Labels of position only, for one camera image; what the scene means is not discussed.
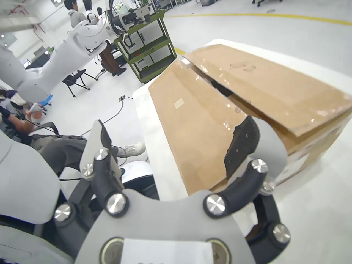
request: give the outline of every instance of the yellow floor line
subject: yellow floor line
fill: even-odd
[[[322,17],[312,17],[312,16],[302,16],[302,15],[291,15],[291,14],[270,14],[270,13],[224,13],[224,14],[193,14],[193,15],[171,15],[167,18],[179,18],[179,17],[206,17],[206,16],[262,16],[262,17],[280,17],[280,18],[292,18],[292,19],[305,19],[312,21],[327,22],[332,24],[347,25],[352,26],[352,22],[337,20],[337,19],[328,19]]]
[[[175,47],[175,51],[178,53],[178,54],[180,54],[180,55],[184,55],[186,52],[185,51],[183,51],[182,49],[179,49],[179,48],[176,48]]]

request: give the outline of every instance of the gray pants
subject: gray pants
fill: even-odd
[[[71,139],[70,136],[33,136],[31,147],[37,150],[52,170],[60,176],[64,168],[71,167],[79,171],[84,147],[84,139]],[[117,157],[118,147],[112,147],[112,155]]]

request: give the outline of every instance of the cardboard box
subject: cardboard box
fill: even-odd
[[[176,59],[149,87],[188,194],[226,184],[224,157],[247,115],[268,122],[288,164],[278,184],[315,162],[351,118],[351,96],[224,45]]]

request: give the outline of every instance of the metal screw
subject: metal screw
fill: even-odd
[[[120,264],[122,259],[124,239],[114,238],[109,240],[101,250],[102,264]]]
[[[209,239],[213,249],[214,264],[230,264],[231,256],[227,246],[218,239]]]
[[[275,181],[271,180],[269,176],[263,181],[263,190],[265,190],[268,193],[271,193],[275,190],[276,188],[276,183]]]
[[[70,216],[70,214],[71,207],[68,204],[64,203],[55,210],[54,219],[58,222],[63,222]]]
[[[109,149],[108,148],[100,148],[94,155],[95,160],[103,160],[105,159],[109,154]]]
[[[108,199],[106,209],[111,215],[116,215],[123,211],[126,206],[125,196],[121,193],[115,193]]]
[[[82,173],[84,176],[89,176],[93,173],[94,168],[93,168],[93,163],[88,163],[86,166],[82,168]]]
[[[222,215],[225,212],[225,202],[221,196],[211,194],[206,199],[208,211],[213,215]]]
[[[277,224],[273,229],[275,239],[282,244],[287,244],[291,240],[291,233],[284,224]]]
[[[268,172],[267,164],[261,159],[252,160],[251,164],[252,164],[252,167],[256,171],[258,171],[259,173],[267,173]]]

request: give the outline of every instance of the white sneaker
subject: white sneaker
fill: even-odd
[[[136,143],[131,145],[126,145],[124,147],[119,148],[117,152],[117,157],[126,158],[131,156],[138,156],[141,155],[145,151],[144,143]]]

